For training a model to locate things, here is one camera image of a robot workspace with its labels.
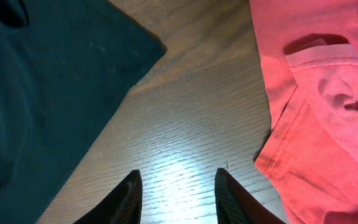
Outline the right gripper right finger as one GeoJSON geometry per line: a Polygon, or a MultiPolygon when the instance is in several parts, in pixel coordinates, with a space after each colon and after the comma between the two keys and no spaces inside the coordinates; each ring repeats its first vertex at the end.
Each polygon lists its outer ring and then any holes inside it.
{"type": "Polygon", "coordinates": [[[218,168],[214,181],[218,224],[284,224],[226,170],[218,168]]]}

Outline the black t-shirt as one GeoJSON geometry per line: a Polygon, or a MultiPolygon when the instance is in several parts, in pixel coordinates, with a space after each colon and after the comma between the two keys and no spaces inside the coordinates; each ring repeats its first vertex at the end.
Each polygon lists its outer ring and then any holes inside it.
{"type": "Polygon", "coordinates": [[[0,223],[35,223],[166,49],[107,0],[0,1],[0,223]]]}

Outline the red t-shirt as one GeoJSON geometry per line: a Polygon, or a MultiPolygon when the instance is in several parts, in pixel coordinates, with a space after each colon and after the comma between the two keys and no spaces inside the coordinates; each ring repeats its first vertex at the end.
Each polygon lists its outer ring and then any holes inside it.
{"type": "Polygon", "coordinates": [[[251,1],[271,133],[254,164],[292,223],[358,223],[358,0],[251,1]]]}

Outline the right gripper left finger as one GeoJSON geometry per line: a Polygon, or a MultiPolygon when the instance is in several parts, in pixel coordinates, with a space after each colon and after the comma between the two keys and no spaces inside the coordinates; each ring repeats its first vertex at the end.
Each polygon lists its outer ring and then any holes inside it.
{"type": "Polygon", "coordinates": [[[74,224],[139,224],[142,211],[142,178],[132,170],[93,209],[74,224]]]}

